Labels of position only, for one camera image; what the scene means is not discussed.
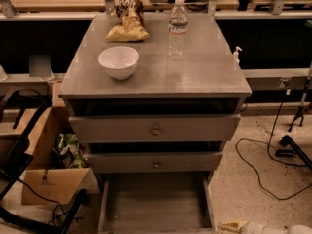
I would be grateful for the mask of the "white and yellow gripper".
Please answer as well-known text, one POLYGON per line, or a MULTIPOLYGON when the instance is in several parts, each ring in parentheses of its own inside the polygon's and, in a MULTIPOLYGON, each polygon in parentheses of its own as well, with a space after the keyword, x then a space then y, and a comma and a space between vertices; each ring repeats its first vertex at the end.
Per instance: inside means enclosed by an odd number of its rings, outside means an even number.
POLYGON ((218 227, 219 234, 262 234, 263 225, 256 222, 231 221, 218 227))

